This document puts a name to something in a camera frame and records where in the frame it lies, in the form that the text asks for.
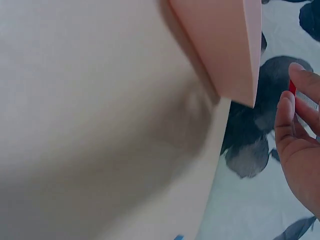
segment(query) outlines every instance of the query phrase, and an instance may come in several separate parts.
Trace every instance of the bedsheet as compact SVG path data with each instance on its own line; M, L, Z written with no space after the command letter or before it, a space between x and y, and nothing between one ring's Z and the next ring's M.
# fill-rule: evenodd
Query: bedsheet
M320 239L319 221L287 185L273 131L290 63L320 73L320 0L262 3L264 53L256 105L249 109L231 103L197 240Z

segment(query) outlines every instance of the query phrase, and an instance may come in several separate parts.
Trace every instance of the marker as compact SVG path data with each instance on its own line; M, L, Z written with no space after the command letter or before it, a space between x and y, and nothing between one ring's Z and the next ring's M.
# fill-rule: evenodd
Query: marker
M289 91L290 91L294 96L296 96L297 88L296 88L296 86L294 85L294 83L291 81L291 79L290 79L290 82L289 82Z

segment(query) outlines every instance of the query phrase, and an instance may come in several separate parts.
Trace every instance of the hand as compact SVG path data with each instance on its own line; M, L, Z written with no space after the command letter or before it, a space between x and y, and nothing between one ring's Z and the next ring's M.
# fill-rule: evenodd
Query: hand
M295 87L320 102L320 76L292 63L289 75ZM320 144L298 122L295 112L320 136L319 112L291 92L280 97L275 117L275 144L286 181L296 198L320 218Z

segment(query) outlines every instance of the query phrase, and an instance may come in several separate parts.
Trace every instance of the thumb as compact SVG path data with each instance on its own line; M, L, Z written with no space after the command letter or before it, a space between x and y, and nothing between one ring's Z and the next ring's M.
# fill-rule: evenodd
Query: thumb
M316 104L320 102L320 76L314 72L306 71L298 63L291 63L289 66L289 76L301 93L305 94Z

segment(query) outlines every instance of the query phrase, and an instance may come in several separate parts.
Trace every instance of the red object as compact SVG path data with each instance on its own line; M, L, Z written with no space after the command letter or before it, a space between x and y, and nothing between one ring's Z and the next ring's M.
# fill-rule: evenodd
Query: red object
M289 91L292 92L293 95L296 95L296 93L297 93L297 88L294 85L294 83L291 81L291 79L289 82Z

